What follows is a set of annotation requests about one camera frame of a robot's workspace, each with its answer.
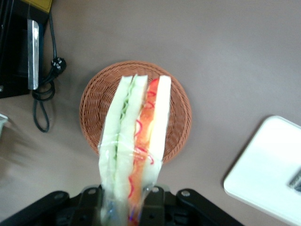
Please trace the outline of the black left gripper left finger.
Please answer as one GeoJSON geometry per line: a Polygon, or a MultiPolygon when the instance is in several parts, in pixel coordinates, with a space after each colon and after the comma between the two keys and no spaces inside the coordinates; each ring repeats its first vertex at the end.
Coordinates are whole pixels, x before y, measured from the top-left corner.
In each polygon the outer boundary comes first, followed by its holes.
{"type": "Polygon", "coordinates": [[[85,189],[72,215],[71,226],[101,226],[103,191],[100,186],[85,189]]]}

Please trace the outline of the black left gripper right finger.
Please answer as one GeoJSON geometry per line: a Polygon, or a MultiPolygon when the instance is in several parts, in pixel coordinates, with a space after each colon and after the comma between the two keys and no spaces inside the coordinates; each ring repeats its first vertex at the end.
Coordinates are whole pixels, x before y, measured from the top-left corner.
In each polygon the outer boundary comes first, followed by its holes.
{"type": "Polygon", "coordinates": [[[141,226],[164,226],[165,225],[165,192],[158,186],[152,188],[144,201],[140,218],[141,226]]]}

